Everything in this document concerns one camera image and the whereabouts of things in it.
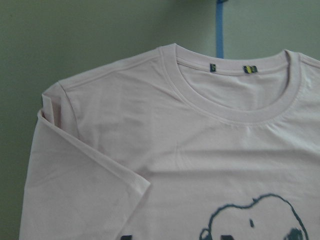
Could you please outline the pink printed t-shirt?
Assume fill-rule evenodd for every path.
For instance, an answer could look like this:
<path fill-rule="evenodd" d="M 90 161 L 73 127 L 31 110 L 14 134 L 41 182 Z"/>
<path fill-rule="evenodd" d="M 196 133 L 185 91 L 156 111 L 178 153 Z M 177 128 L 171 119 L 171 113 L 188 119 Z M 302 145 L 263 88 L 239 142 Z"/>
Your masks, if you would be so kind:
<path fill-rule="evenodd" d="M 42 93 L 21 240 L 317 240 L 320 62 L 177 44 Z"/>

